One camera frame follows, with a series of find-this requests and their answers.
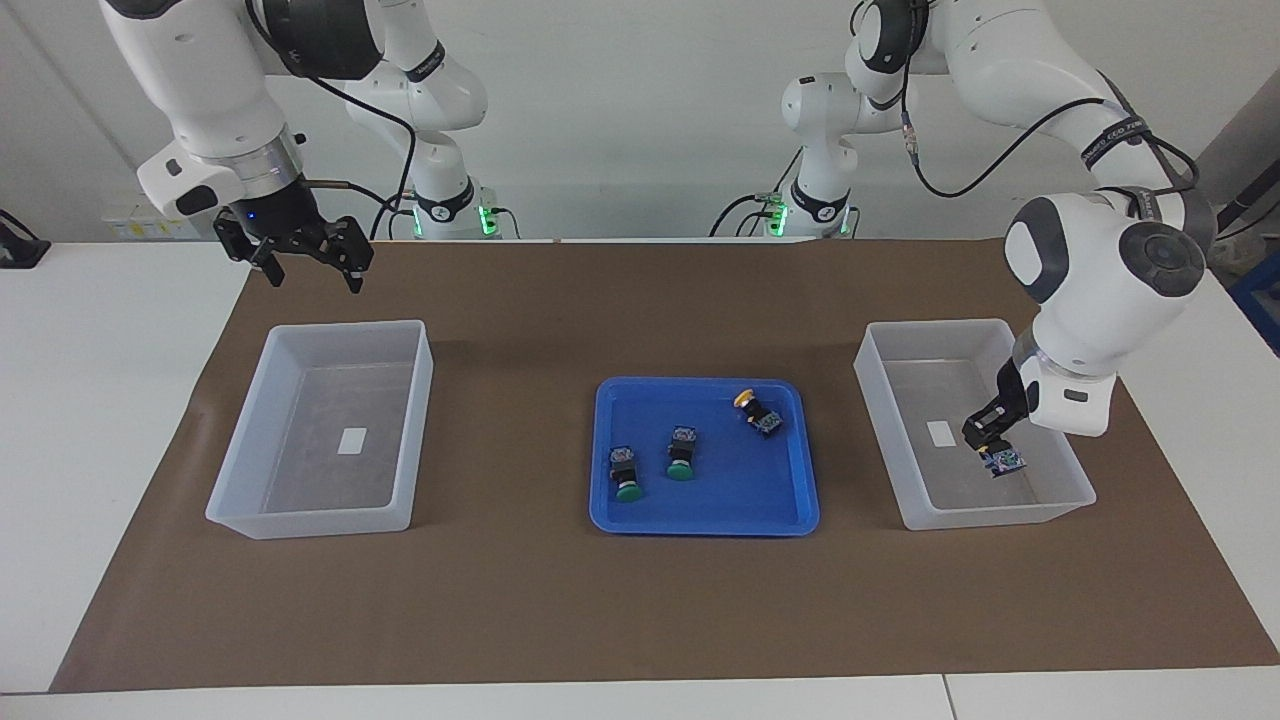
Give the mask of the translucent white plastic box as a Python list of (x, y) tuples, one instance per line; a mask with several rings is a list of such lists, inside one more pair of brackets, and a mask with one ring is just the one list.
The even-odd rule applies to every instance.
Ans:
[[(873, 322), (854, 361), (904, 525), (910, 530), (1050, 521), (1096, 493), (1068, 438), (1023, 423), (1007, 439), (1027, 468), (993, 478), (963, 424), (997, 395), (1014, 336), (998, 319)], [(946, 420), (957, 442), (936, 448), (925, 424)]]
[[(255, 541), (407, 529), (434, 369), (419, 319), (270, 329), (206, 519)], [(337, 455), (347, 427), (358, 456)]]

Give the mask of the black clamp bracket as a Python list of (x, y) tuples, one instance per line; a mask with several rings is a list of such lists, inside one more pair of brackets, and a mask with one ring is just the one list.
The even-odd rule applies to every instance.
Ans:
[(0, 269), (33, 269), (51, 246), (24, 222), (0, 208)]

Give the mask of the black stand pole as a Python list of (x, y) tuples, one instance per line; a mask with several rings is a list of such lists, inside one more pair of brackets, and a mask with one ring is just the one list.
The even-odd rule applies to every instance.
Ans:
[(1280, 186), (1280, 158), (1271, 161), (1244, 190), (1222, 206), (1215, 218), (1215, 238), (1206, 252), (1210, 270), (1244, 275), (1261, 264), (1266, 256), (1266, 241), (1252, 229), (1272, 211), (1280, 209), (1277, 200), (1252, 222), (1233, 231), (1233, 227), (1263, 199)]

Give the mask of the blue plastic tray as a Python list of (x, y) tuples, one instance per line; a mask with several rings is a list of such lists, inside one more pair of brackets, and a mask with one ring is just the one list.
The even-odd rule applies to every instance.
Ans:
[[(732, 405), (753, 388), (783, 418), (759, 436)], [(694, 427), (694, 478), (667, 477), (676, 427)], [(608, 454), (630, 446), (644, 496), (614, 498)], [(801, 395), (781, 379), (613, 377), (596, 389), (588, 514), (614, 536), (803, 537), (817, 529), (820, 505)]]

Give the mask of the blue crate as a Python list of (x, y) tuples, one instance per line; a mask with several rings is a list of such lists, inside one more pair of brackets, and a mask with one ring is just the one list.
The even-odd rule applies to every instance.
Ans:
[(1280, 357), (1280, 251), (1234, 282), (1229, 296), (1258, 337)]

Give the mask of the brown table mat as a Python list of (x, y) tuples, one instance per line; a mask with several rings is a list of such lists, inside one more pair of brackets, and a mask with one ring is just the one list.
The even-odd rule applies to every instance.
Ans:
[[(607, 682), (1280, 664), (1125, 389), (1044, 524), (902, 527), (852, 369), (872, 322), (1034, 307), (992, 241), (385, 243), (364, 291), (244, 282), (51, 688)], [(255, 541), (205, 509), (268, 332), (419, 319), (435, 373), (408, 530)], [(780, 378), (820, 521), (608, 536), (612, 375)]]

